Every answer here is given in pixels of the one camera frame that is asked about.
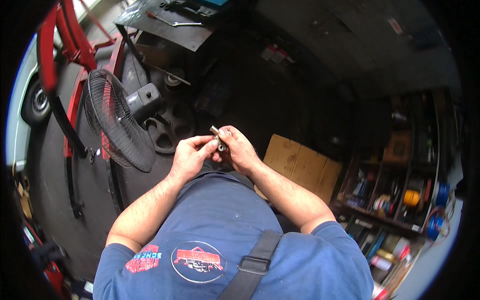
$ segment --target car wheel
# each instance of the car wheel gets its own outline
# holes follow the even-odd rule
[[[30,125],[40,125],[48,121],[51,114],[50,103],[47,95],[43,93],[40,81],[36,79],[28,87],[22,105],[22,118]]]

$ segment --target shoulder strap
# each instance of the shoulder strap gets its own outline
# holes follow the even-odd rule
[[[249,255],[242,257],[237,265],[238,273],[218,300],[249,300],[262,276],[267,274],[270,259],[281,237],[281,233],[265,230]]]

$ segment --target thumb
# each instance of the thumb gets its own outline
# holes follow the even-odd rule
[[[213,139],[206,143],[200,150],[198,150],[198,156],[202,159],[206,159],[209,154],[215,152],[218,146],[218,141]]]
[[[231,147],[237,141],[229,134],[225,129],[218,130],[218,137],[227,144],[228,147]]]

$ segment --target shirt logo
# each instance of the shirt logo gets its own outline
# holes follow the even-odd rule
[[[227,266],[225,257],[212,245],[202,241],[180,243],[173,250],[171,260],[181,277],[196,283],[218,279]]]
[[[148,271],[158,266],[160,258],[162,258],[162,253],[158,253],[158,246],[146,245],[125,267],[132,273]]]

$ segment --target forearm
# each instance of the forearm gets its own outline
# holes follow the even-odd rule
[[[259,163],[252,170],[251,178],[268,201],[298,226],[302,233],[310,233],[325,221],[335,221],[332,212],[319,197],[264,163]]]
[[[138,198],[113,223],[107,245],[118,242],[138,252],[158,231],[184,184],[169,174]]]

